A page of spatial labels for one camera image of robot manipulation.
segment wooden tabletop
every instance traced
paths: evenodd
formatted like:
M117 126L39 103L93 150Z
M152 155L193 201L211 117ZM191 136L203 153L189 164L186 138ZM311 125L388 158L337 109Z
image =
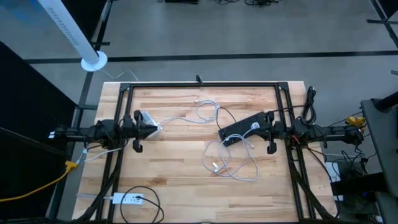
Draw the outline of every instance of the wooden tabletop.
M96 120L114 118L119 85L120 83L115 82L104 84ZM289 88L293 105L304 104L304 83L289 82ZM227 108L238 121L260 111L277 109L275 90L271 87L135 88L131 114L134 110L145 110L156 122L175 116L199 119L195 114L195 100L214 100ZM202 116L211 116L213 110L212 106L204 106L199 113ZM301 110L295 109L296 116L301 114ZM233 122L226 111L220 110L221 127ZM268 155L268 142L258 136L248 138L255 145L255 149L250 150L259 166L259 178L255 182L242 182L230 177L218 177L206 170L201 163L205 145L211 140L219 139L215 121L195 124L178 119L162 126L163 130L158 135L142 141L143 153L136 153L131 142L126 146L118 192L125 192L136 185L153 188L160 197L165 223L298 220L282 140L275 140L277 152ZM310 144L310 147L321 151L319 143ZM229 164L235 168L246 158L246 153L241 142L229 149L233 156ZM92 149L87 157L93 157L102 151L104 149ZM206 155L206 163L209 166L212 166L212 162L221 164L218 156L217 145L214 144ZM331 214L335 214L336 207L328 176L309 152L304 151L304 158L311 190L323 206ZM84 165L80 194L98 194L105 159L106 156L102 156ZM254 164L248 162L237 176L253 177L255 171ZM154 195L146 189L137 189L134 192L144 193L146 198L155 200ZM93 198L78 197L73 218L82 215L92 201ZM104 217L108 212L108 203L104 206ZM304 194L302 204L307 214ZM150 223L156 211L149 203L144 203L143 206L123 205L123 214L129 222ZM119 205L115 208L113 222L124 222Z

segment gray floor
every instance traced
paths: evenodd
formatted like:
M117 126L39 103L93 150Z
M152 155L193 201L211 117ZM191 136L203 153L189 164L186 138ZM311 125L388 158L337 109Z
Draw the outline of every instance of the gray floor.
M24 59L78 57L43 9L16 2L0 1L0 39L5 44ZM386 28L366 19L378 19L367 0L284 0L263 8L243 1L220 6L200 0L195 6L125 0L114 3L104 37L111 45L101 49L112 57L397 50ZM105 70L115 76L129 69L142 81L194 80L196 74L204 80L303 80L317 89L317 123L326 125L359 111L360 100L396 91L398 77L390 70L398 70L397 61L398 56L188 60L108 63ZM34 68L79 100L86 75L79 63ZM117 79L129 80L133 77L128 74ZM109 81L103 73L94 74L88 104L98 103L102 84ZM93 124L94 117L94 112L85 113L83 125ZM337 143L324 152L339 154L342 149L354 155L353 147ZM361 149L367 156L374 153L370 138ZM377 158L368 169L380 170ZM81 168L68 176L61 219L72 215L80 176Z

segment white pipe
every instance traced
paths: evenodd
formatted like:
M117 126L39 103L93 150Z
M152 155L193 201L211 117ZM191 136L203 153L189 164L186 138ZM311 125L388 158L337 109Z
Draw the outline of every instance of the white pipe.
M83 58L83 69L94 72L105 66L108 58L94 50L61 0L39 0L39 3Z

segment black panel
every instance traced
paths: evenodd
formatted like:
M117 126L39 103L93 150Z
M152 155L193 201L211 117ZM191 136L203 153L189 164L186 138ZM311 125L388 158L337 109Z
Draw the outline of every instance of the black panel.
M384 13L386 13L387 18L390 18L398 10L397 0L379 0Z
M94 35L106 0L62 0L88 40Z
M47 140L58 124L70 126L75 104L39 72L0 42L2 77L0 127L62 151L65 142ZM64 172L65 157L22 143L3 133L0 156L0 198L36 189ZM55 186L25 199L0 203L0 220L44 217Z

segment white power strip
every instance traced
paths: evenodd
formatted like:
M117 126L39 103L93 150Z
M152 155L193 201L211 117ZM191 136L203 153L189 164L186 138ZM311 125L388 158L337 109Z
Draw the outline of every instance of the white power strip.
M122 198L123 198L124 193L114 193L113 194L113 199L112 203L113 204L120 204ZM141 198L137 198L137 196L144 197L144 194L134 194L134 193L128 193L126 196L123 198L123 204L126 205L143 205L144 200Z

